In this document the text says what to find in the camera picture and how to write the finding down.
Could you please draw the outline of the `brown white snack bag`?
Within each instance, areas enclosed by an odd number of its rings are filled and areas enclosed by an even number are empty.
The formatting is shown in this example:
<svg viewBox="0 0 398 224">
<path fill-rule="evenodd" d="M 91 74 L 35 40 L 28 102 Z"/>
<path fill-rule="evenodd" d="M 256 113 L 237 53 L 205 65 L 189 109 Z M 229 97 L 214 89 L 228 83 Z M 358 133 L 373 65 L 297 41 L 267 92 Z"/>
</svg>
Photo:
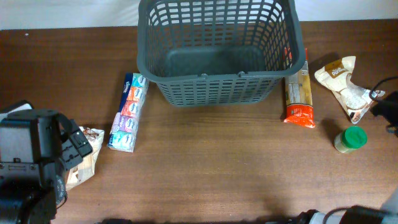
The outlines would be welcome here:
<svg viewBox="0 0 398 224">
<path fill-rule="evenodd" d="M 80 126 L 80 129 L 87 138 L 90 146 L 93 148 L 93 152 L 85 156 L 82 163 L 69 171 L 66 182 L 67 191 L 86 182 L 94 176 L 95 164 L 103 144 L 104 130 L 91 129 L 83 126 Z"/>
</svg>

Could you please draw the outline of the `white brown panko bag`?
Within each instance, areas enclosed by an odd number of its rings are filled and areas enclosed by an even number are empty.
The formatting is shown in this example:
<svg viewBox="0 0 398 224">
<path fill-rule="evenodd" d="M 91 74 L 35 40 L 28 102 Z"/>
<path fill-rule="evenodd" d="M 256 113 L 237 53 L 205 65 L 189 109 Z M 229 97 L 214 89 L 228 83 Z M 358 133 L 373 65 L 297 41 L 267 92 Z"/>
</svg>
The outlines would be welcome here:
<svg viewBox="0 0 398 224">
<path fill-rule="evenodd" d="M 347 56 L 331 62 L 315 72 L 316 80 L 329 89 L 340 103 L 353 124 L 357 124 L 370 109 L 374 100 L 385 91 L 370 90 L 351 81 L 356 57 Z"/>
</svg>

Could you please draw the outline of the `green lidded glass jar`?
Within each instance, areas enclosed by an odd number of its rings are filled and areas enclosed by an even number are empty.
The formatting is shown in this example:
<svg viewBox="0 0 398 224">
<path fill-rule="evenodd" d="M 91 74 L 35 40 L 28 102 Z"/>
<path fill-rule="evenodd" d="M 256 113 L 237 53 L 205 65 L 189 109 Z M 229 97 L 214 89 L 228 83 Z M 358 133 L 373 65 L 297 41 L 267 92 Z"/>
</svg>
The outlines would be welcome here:
<svg viewBox="0 0 398 224">
<path fill-rule="evenodd" d="M 367 141 L 368 136 L 363 128 L 351 126 L 335 137 L 333 145 L 340 153 L 348 154 L 363 147 Z"/>
</svg>

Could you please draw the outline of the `orange pasta package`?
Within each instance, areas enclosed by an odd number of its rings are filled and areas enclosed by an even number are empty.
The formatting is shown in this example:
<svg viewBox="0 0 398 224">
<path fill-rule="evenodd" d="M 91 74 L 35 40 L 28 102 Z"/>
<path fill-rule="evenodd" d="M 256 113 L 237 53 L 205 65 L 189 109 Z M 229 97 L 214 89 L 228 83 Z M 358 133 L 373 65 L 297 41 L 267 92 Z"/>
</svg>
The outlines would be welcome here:
<svg viewBox="0 0 398 224">
<path fill-rule="evenodd" d="M 293 123 L 306 128 L 314 128 L 314 113 L 310 74 L 308 70 L 308 51 L 305 48 L 305 63 L 295 74 L 284 78 L 286 116 L 285 123 Z"/>
</svg>

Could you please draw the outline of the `grey plastic shopping basket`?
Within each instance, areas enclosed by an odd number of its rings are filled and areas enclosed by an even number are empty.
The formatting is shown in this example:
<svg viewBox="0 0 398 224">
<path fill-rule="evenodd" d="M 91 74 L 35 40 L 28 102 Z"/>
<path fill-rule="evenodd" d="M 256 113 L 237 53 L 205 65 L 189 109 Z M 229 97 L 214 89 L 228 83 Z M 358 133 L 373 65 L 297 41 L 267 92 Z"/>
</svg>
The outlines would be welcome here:
<svg viewBox="0 0 398 224">
<path fill-rule="evenodd" d="M 139 4 L 137 67 L 174 106 L 257 103 L 304 63 L 294 0 Z"/>
</svg>

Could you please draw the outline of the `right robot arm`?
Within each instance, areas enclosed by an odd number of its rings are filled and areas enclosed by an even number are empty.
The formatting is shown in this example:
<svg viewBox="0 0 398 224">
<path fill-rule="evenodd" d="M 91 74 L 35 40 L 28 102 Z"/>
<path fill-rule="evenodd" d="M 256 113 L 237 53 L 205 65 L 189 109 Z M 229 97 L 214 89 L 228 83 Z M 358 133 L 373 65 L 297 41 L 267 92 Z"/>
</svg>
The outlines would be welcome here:
<svg viewBox="0 0 398 224">
<path fill-rule="evenodd" d="M 372 110 L 374 116 L 381 115 L 390 122 L 388 133 L 397 134 L 397 108 L 388 106 L 397 103 L 397 92 L 387 96 L 383 103 L 378 103 Z M 397 191 L 382 204 L 381 208 L 373 209 L 360 205 L 340 207 L 322 213 L 317 210 L 302 212 L 298 217 L 290 219 L 293 224 L 397 224 Z"/>
</svg>

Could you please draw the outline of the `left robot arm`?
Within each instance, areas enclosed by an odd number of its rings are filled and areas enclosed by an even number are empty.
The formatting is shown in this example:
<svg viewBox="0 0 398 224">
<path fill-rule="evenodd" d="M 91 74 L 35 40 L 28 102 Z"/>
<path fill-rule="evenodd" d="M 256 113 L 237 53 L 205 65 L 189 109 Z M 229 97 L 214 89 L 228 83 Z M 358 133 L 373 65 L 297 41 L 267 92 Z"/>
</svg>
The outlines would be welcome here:
<svg viewBox="0 0 398 224">
<path fill-rule="evenodd" d="M 1 110 L 1 223 L 50 223 L 68 198 L 66 172 L 92 151 L 57 110 L 27 100 Z"/>
</svg>

